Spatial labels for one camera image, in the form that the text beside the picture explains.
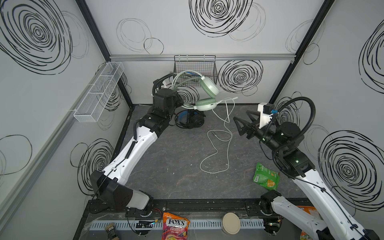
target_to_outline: beige lid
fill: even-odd
[[[237,234],[240,231],[240,219],[236,214],[229,212],[223,217],[223,229],[229,234]]]

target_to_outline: cable clip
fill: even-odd
[[[352,226],[351,226],[351,229],[353,230],[353,229],[356,229],[356,228],[358,228],[359,226],[357,225],[357,224],[352,224]]]

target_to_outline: fox's candy bag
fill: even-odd
[[[168,212],[163,214],[162,240],[186,240],[190,221]]]

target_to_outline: white mesh shelf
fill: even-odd
[[[121,62],[108,62],[101,65],[100,74],[91,89],[74,113],[79,122],[97,122],[107,104],[124,66]]]

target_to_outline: wire basket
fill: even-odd
[[[218,75],[215,55],[175,55],[174,60],[174,77],[182,71],[194,70],[209,77],[215,84],[217,83]],[[176,84],[181,83],[190,77],[191,76],[181,75],[176,80]],[[200,87],[198,81],[187,81],[184,84],[192,87]]]
[[[101,65],[100,74],[74,113],[79,122],[97,122],[122,75],[121,62]]]

